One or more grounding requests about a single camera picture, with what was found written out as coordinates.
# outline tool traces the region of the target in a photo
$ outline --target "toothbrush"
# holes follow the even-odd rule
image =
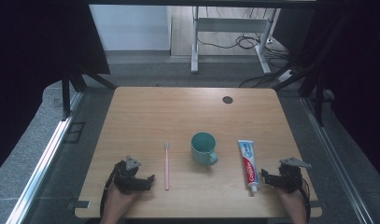
[[[167,151],[169,143],[165,142],[165,190],[169,190],[169,157]]]

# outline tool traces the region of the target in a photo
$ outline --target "black fabric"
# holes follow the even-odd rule
[[[89,6],[0,1],[0,166],[65,73],[109,74]]]
[[[380,174],[380,1],[360,1],[323,70],[332,110]]]

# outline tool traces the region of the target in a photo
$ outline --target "red label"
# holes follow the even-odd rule
[[[245,164],[245,170],[246,170],[246,178],[247,183],[255,182],[256,179],[256,172],[254,170],[253,165],[247,158],[243,158],[243,162]]]

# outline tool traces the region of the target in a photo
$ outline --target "toothbrush handle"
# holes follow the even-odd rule
[[[169,189],[169,158],[167,156],[167,150],[165,154],[165,190]]]

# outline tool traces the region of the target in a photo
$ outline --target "hand-mounted device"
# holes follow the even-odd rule
[[[105,199],[107,197],[108,187],[114,182],[123,193],[129,194],[133,190],[144,191],[150,190],[151,184],[154,181],[155,175],[149,176],[147,179],[136,179],[135,175],[141,165],[140,161],[127,156],[126,161],[120,161],[114,166],[110,177],[106,181],[103,189],[102,201],[100,202],[100,217],[105,210]]]
[[[280,160],[280,163],[280,167],[278,168],[280,175],[269,175],[267,171],[261,169],[261,176],[264,178],[265,184],[285,189],[288,193],[292,193],[298,189],[304,198],[306,221],[309,222],[309,217],[311,214],[309,188],[308,193],[306,194],[303,190],[303,175],[301,174],[300,167],[312,168],[312,165],[300,161],[294,157]]]

